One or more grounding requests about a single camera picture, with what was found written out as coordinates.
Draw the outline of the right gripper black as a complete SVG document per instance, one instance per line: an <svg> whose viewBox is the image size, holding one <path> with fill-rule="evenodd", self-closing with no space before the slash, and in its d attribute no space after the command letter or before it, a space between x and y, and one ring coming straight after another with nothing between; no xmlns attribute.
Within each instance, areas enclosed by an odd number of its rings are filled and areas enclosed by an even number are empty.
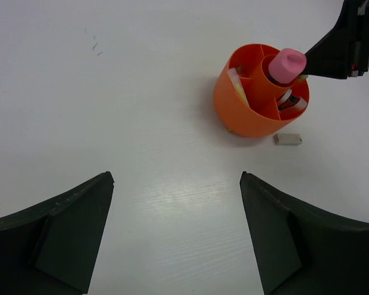
<svg viewBox="0 0 369 295"><path fill-rule="evenodd" d="M368 72L369 1L344 1L336 24L306 52L302 75L347 79Z"/></svg>

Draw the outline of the pink capped clear tube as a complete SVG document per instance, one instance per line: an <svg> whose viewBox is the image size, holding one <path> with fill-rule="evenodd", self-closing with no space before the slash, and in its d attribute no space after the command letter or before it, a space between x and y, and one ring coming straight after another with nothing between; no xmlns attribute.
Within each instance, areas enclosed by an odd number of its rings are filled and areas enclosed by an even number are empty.
<svg viewBox="0 0 369 295"><path fill-rule="evenodd" d="M305 54L294 49L282 49L269 63L269 76L279 84L289 84L305 69Z"/></svg>

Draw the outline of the tan small eraser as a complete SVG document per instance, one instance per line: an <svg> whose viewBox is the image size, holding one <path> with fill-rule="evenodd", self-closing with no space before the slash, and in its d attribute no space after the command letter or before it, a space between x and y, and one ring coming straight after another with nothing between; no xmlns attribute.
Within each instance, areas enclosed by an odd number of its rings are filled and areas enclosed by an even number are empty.
<svg viewBox="0 0 369 295"><path fill-rule="evenodd" d="M297 78L297 83L304 82L308 78L308 75L300 75Z"/></svg>

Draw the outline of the yellow thin pen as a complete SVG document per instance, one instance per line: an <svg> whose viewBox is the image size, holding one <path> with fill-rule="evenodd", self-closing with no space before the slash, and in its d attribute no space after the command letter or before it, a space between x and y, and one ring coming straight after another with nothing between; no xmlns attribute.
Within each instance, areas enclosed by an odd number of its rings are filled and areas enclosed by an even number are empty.
<svg viewBox="0 0 369 295"><path fill-rule="evenodd" d="M243 104L246 105L246 107L249 107L247 96L245 94L243 85L240 81L240 77L235 68L228 69L228 77L230 78L230 81L234 87L234 90L237 92L241 102L243 102Z"/></svg>

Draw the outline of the grey eraser block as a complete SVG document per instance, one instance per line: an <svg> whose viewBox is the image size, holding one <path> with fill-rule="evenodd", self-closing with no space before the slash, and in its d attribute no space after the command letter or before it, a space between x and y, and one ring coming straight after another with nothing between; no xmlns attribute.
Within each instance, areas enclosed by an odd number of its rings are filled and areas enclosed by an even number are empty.
<svg viewBox="0 0 369 295"><path fill-rule="evenodd" d="M301 135L297 133L276 133L273 139L277 146L299 146L303 143Z"/></svg>

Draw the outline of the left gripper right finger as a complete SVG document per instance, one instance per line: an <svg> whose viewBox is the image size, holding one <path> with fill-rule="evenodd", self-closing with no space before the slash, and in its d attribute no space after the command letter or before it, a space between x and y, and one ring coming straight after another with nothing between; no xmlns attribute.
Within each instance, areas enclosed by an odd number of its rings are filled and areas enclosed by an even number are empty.
<svg viewBox="0 0 369 295"><path fill-rule="evenodd" d="M369 223L243 172L240 191L265 294L369 294Z"/></svg>

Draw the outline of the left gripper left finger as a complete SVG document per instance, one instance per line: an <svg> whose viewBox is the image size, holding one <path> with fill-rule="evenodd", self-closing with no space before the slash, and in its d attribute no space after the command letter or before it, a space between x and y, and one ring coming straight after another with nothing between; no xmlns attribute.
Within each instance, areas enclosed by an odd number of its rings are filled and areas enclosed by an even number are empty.
<svg viewBox="0 0 369 295"><path fill-rule="evenodd" d="M114 190L110 172L0 218L0 294L87 294Z"/></svg>

